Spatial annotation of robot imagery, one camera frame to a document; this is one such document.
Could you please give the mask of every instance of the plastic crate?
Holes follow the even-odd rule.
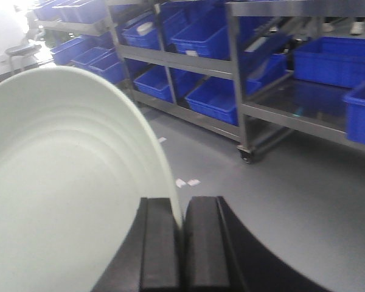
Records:
[[[262,87],[272,83],[278,78],[287,73],[287,58],[285,55],[272,55],[269,62],[262,72],[262,75],[257,78],[249,78],[246,81],[247,94],[253,94]]]
[[[132,4],[125,4],[125,5],[114,5],[110,6],[109,10],[111,12],[112,20],[114,23],[119,22],[119,15],[121,15],[121,12],[126,10],[127,8],[131,7]]]
[[[127,44],[125,37],[123,36],[123,33],[126,32],[127,30],[129,30],[130,28],[132,28],[133,26],[135,26],[137,23],[142,22],[142,20],[146,17],[148,17],[149,15],[151,15],[151,12],[146,12],[143,13],[129,21],[127,21],[125,24],[119,25],[116,27],[116,33],[117,33],[117,37],[119,39],[119,43],[120,44]]]
[[[242,17],[239,19],[241,39],[254,34],[254,29],[266,22],[266,18]],[[226,12],[214,8],[199,20],[186,27],[172,38],[181,54],[224,59],[230,55]]]
[[[89,70],[107,79],[113,84],[124,79],[122,63],[119,61],[115,52],[109,53],[101,59],[91,63]]]
[[[202,77],[200,74],[179,69],[172,69],[172,75],[172,78],[175,81],[178,99],[181,99],[184,94],[190,91]],[[152,67],[149,71],[135,79],[134,83],[138,87],[138,90],[143,93],[167,102],[173,102],[166,71],[162,66]]]
[[[201,18],[204,14],[214,8],[216,1],[186,1],[186,2],[166,2],[161,6],[164,9],[183,9],[189,24]]]
[[[232,125],[238,125],[232,80],[211,77],[192,91],[186,100],[193,111]]]
[[[165,30],[167,44],[171,44],[171,38],[188,25],[185,14],[182,10],[164,10],[161,12],[161,19]],[[153,28],[146,35],[139,35],[137,27],[146,22],[154,22],[154,15],[142,18],[138,23],[122,32],[127,43],[135,47],[159,50],[159,42],[156,28]]]
[[[95,23],[106,17],[102,0],[68,0],[53,7],[63,21],[69,23]]]
[[[83,38],[74,38],[50,50],[54,63],[66,65],[73,58],[92,48],[92,43]]]
[[[78,23],[95,23],[107,16],[102,0],[78,0],[70,8]]]
[[[294,76],[354,88],[365,80],[365,40],[324,37],[294,51]]]
[[[365,144],[365,82],[350,91],[347,103],[347,138]]]
[[[34,13],[39,20],[53,20],[58,18],[58,11],[53,7],[65,0],[50,0],[34,8]]]
[[[74,11],[71,9],[71,5],[75,1],[76,0],[65,0],[65,1],[61,1],[56,6],[53,6],[53,9],[55,11],[57,11],[57,14],[59,15],[59,17],[61,18],[62,21],[66,22],[66,23],[76,23],[77,22],[77,17],[75,15]]]
[[[110,51],[108,49],[105,49],[103,47],[93,47],[92,49],[87,50],[85,53],[72,59],[72,62],[76,67],[88,70],[91,63],[94,63],[98,59],[101,59],[109,52]]]

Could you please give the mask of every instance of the epoxy floor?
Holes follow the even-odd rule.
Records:
[[[224,196],[259,240],[333,291],[365,291],[365,153],[294,133],[257,164],[237,143],[155,109],[142,108],[185,210],[192,196]]]

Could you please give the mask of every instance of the metal shelving rack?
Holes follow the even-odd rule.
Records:
[[[334,94],[338,98],[348,89],[338,88],[336,91],[333,91],[332,86],[312,85],[311,83],[300,82],[295,80],[290,72],[284,78],[268,85],[256,94],[247,96],[245,93],[245,80],[251,71],[246,72],[243,69],[249,68],[250,66],[252,68],[258,67],[260,62],[262,63],[265,61],[265,58],[268,58],[270,52],[268,52],[267,47],[265,48],[265,45],[262,45],[256,50],[258,58],[255,63],[246,64],[242,60],[244,49],[260,37],[266,35],[271,26],[282,20],[281,17],[288,17],[286,23],[279,32],[266,38],[266,43],[271,43],[273,48],[283,45],[281,41],[276,41],[278,35],[283,37],[291,36],[305,23],[315,22],[315,28],[321,27],[317,24],[320,23],[322,16],[365,16],[365,0],[229,2],[226,4],[226,11],[231,60],[217,60],[167,52],[165,49],[164,32],[159,17],[160,5],[163,2],[166,2],[166,0],[105,0],[108,16],[95,24],[64,23],[61,21],[39,21],[39,24],[47,29],[95,36],[100,36],[109,30],[113,36],[116,52],[123,61],[126,75],[126,82],[124,84],[128,86],[127,93],[133,100],[238,141],[241,144],[238,146],[241,156],[248,163],[255,160],[261,153],[266,152],[294,130],[303,131],[365,151],[365,145],[346,139],[344,129],[346,118],[344,115],[335,117],[327,114],[318,114],[318,116],[309,116],[303,113],[296,114],[295,111],[297,109],[290,106],[290,99],[294,98],[294,89],[296,86],[302,86],[303,84],[317,86],[318,88],[314,88],[313,90],[319,91],[321,94]],[[124,10],[118,17],[119,22],[114,23],[109,6],[123,4],[135,5]],[[161,50],[119,44],[116,27],[146,11],[152,11],[155,14],[155,25],[158,28]],[[248,40],[245,44],[240,44],[237,40],[239,35],[238,18],[241,16],[272,16],[275,18],[267,25],[261,27],[256,36],[251,40]],[[312,37],[318,37],[320,34],[319,29],[316,29],[310,35]],[[125,66],[125,58],[164,66],[172,91],[173,103],[159,100],[135,90],[132,80],[129,78],[127,67]],[[196,113],[178,104],[176,102],[175,86],[170,68],[233,80],[239,127]]]
[[[365,16],[365,0],[282,0],[263,2],[229,2],[228,8],[229,34],[231,45],[231,59],[233,60],[235,77],[235,94],[238,103],[238,114],[241,128],[241,146],[239,150],[243,158],[251,160],[254,155],[254,146],[249,143],[251,129],[247,119],[257,118],[289,129],[312,134],[348,147],[365,151],[365,145],[346,139],[346,114],[334,116],[324,113],[298,112],[292,101],[311,90],[321,95],[330,96],[342,102],[342,96],[349,89],[335,88],[334,86],[319,85],[317,83],[296,80],[288,74],[274,84],[267,86],[252,96],[246,95],[242,80],[249,74],[243,73],[241,66],[241,50],[236,45],[238,37],[238,17],[240,16],[289,16],[293,24],[284,25],[276,35],[291,34],[292,26],[297,22],[306,23],[315,18],[319,23],[322,16]]]
[[[182,69],[186,71],[196,72],[199,74],[216,76],[220,78],[233,79],[232,76],[232,63],[225,60],[215,60],[203,57],[191,57],[188,55],[177,54],[166,51],[165,37],[161,20],[159,17],[160,4],[166,1],[138,1],[138,0],[106,0],[106,5],[121,5],[121,4],[142,4],[143,9],[152,10],[155,14],[155,24],[158,28],[158,38],[161,50],[144,49],[141,47],[126,46],[119,44],[115,29],[110,26],[110,31],[114,38],[116,51],[118,56],[124,60],[124,58],[143,61],[151,64],[157,64],[165,67],[167,78],[169,81],[170,89],[172,91],[173,103],[165,102],[155,97],[144,94],[134,89],[133,84],[130,84],[129,94],[132,98],[143,104],[156,108],[158,110],[169,113],[180,119],[186,120],[195,125],[201,126],[215,133],[226,136],[235,141],[240,140],[239,128],[224,123],[220,120],[213,119],[200,113],[196,113],[186,107],[179,105],[176,102],[175,86],[173,84],[170,68]]]

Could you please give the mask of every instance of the black wheel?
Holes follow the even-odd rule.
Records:
[[[253,153],[248,153],[243,150],[239,150],[239,153],[241,154],[242,160],[247,164],[252,164],[255,161]]]

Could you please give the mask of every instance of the metal shelf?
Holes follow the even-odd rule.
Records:
[[[94,35],[96,37],[107,32],[107,18],[101,19],[96,23],[64,23],[63,21],[43,21],[38,20],[36,23],[43,26],[45,29],[59,30],[62,32],[74,32],[74,33],[84,33],[87,35]]]
[[[105,0],[106,5],[126,5],[126,4],[143,4],[147,1],[144,0]]]
[[[132,90],[132,92],[134,94],[134,99],[138,102],[144,103],[148,106],[151,106],[152,108],[156,108],[165,113],[201,126],[207,130],[213,131],[232,140],[239,141],[239,128],[234,125],[230,125],[220,120],[196,113],[191,109],[183,108],[174,103],[165,102],[140,91]]]
[[[243,114],[365,151],[346,138],[346,105],[350,89],[304,82],[292,77],[244,101]]]
[[[117,48],[124,58],[232,80],[230,61],[192,57],[183,54],[163,52],[161,50],[124,45],[118,45]]]
[[[365,0],[230,2],[233,16],[365,16]]]

